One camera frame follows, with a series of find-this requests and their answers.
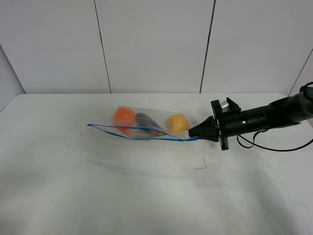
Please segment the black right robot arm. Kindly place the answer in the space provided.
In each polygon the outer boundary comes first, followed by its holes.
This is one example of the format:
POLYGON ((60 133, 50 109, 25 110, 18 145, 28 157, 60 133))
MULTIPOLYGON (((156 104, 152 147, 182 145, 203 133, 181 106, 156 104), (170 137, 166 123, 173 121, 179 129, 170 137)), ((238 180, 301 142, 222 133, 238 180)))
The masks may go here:
POLYGON ((257 136, 270 129, 299 125, 312 119, 313 84, 307 83, 293 96, 245 111, 230 98, 223 103, 213 100, 211 106, 213 115, 189 129, 189 137, 219 142, 222 150, 228 150, 229 137, 240 140, 247 133, 257 136))

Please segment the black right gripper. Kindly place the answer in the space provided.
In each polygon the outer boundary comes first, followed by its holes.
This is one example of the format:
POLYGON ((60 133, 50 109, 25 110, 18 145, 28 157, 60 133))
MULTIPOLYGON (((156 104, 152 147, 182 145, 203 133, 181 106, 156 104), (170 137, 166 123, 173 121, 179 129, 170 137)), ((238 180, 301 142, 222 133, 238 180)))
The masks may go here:
POLYGON ((201 140, 207 140, 212 142, 219 141, 221 149, 228 150, 228 137, 225 133, 226 117, 229 115, 238 114, 241 111, 241 108, 229 97, 226 98, 226 101, 230 105, 230 111, 224 113, 222 112, 219 100, 211 101, 214 117, 209 116, 199 125, 189 129, 189 136, 199 136, 199 139, 201 140))

